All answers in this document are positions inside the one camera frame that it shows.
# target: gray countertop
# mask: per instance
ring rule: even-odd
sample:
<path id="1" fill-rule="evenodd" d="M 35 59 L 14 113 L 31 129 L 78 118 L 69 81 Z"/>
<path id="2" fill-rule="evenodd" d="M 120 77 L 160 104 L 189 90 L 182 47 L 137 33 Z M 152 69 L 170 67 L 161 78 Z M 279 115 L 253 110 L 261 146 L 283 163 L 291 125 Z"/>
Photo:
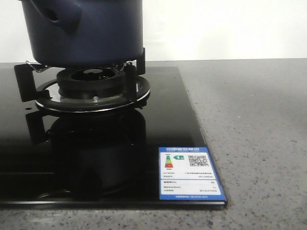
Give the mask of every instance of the gray countertop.
<path id="1" fill-rule="evenodd" d="M 307 59 L 178 66 L 229 199 L 223 211 L 0 210 L 0 229 L 307 229 Z"/>

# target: qr code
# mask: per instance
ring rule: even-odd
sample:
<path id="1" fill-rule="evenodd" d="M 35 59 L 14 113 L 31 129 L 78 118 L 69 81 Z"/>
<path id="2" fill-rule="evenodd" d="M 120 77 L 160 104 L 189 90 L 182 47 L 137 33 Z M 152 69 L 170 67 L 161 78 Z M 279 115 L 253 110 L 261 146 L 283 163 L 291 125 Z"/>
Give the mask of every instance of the qr code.
<path id="1" fill-rule="evenodd" d="M 206 156 L 189 156 L 190 166 L 209 166 Z"/>

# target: white wall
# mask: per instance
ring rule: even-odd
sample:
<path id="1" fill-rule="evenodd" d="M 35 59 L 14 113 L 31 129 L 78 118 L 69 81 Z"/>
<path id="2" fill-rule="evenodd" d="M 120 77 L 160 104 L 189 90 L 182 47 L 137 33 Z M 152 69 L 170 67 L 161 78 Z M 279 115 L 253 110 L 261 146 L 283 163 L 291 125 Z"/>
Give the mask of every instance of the white wall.
<path id="1" fill-rule="evenodd" d="M 143 0 L 147 60 L 307 58 L 306 0 Z M 0 62 L 33 60 L 21 3 L 0 0 Z"/>

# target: screw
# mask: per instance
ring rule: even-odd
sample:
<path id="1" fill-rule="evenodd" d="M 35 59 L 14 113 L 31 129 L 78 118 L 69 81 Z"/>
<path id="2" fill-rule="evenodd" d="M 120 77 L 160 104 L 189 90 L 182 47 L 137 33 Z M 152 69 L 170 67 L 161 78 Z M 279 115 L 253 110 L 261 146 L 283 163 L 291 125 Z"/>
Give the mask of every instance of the screw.
<path id="1" fill-rule="evenodd" d="M 98 102 L 98 99 L 99 99 L 99 97 L 97 97 L 97 96 L 93 97 L 93 101 L 94 101 L 95 103 Z"/>

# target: energy label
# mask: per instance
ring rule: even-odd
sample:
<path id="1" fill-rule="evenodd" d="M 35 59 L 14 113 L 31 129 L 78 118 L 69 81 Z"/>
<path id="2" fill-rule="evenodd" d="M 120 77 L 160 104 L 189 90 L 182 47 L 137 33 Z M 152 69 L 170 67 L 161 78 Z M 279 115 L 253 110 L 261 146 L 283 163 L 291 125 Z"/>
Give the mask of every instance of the energy label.
<path id="1" fill-rule="evenodd" d="M 160 199 L 224 200 L 206 147 L 160 147 Z"/>

